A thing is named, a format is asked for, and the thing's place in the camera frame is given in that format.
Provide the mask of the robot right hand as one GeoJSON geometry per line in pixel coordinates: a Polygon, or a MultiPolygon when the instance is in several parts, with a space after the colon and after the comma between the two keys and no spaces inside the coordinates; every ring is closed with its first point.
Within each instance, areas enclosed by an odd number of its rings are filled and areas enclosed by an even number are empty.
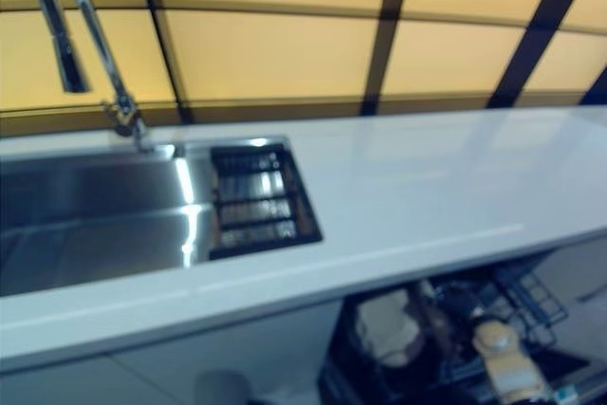
{"type": "Polygon", "coordinates": [[[437,302],[447,314],[470,328],[493,320],[482,301],[469,288],[459,284],[440,286],[437,302]]]}

